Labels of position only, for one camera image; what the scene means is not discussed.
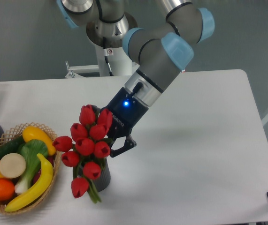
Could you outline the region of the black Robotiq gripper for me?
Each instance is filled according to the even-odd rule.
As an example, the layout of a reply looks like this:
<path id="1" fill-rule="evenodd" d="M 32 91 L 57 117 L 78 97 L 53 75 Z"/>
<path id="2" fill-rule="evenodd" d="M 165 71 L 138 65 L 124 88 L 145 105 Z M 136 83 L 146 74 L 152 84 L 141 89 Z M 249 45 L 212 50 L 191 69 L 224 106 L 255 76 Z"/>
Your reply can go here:
<path id="1" fill-rule="evenodd" d="M 148 110 L 148 107 L 139 102 L 136 97 L 136 94 L 141 89 L 141 86 L 136 86 L 129 93 L 122 87 L 107 106 L 100 109 L 92 105 L 95 117 L 99 117 L 100 111 L 105 109 L 108 109 L 112 113 L 112 125 L 107 133 L 108 138 L 111 138 L 112 142 L 115 142 L 118 138 L 126 137 L 122 147 L 116 150 L 111 149 L 110 157 L 112 158 L 135 148 L 137 145 L 131 136 L 131 131 Z"/>

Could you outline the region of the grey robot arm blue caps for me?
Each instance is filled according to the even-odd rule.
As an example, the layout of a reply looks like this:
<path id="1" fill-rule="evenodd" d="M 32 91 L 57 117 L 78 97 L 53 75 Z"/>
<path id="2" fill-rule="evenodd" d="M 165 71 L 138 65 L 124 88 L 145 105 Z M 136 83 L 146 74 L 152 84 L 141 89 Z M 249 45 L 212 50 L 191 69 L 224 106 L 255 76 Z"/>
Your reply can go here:
<path id="1" fill-rule="evenodd" d="M 194 56 L 192 44 L 214 32 L 214 18 L 206 8 L 189 0 L 160 0 L 165 24 L 153 31 L 137 27 L 122 0 L 59 0 L 70 27 L 84 26 L 95 46 L 101 76 L 129 75 L 129 80 L 108 103 L 113 124 L 108 137 L 124 137 L 112 150 L 116 157 L 136 146 L 131 131 L 148 108 L 183 72 Z"/>

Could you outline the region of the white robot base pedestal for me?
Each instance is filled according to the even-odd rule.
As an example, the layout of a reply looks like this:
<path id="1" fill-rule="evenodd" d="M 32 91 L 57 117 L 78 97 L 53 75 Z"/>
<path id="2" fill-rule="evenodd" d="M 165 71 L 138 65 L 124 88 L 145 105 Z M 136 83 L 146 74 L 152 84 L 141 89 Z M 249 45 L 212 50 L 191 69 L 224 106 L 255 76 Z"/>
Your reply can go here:
<path id="1" fill-rule="evenodd" d="M 97 65 L 73 66 L 68 62 L 67 78 L 79 77 L 80 74 L 98 72 L 100 76 L 132 75 L 134 63 L 123 50 L 123 37 L 128 30 L 137 27 L 134 17 L 127 12 L 115 23 L 101 20 L 90 22 L 86 26 L 86 34 L 94 45 Z"/>

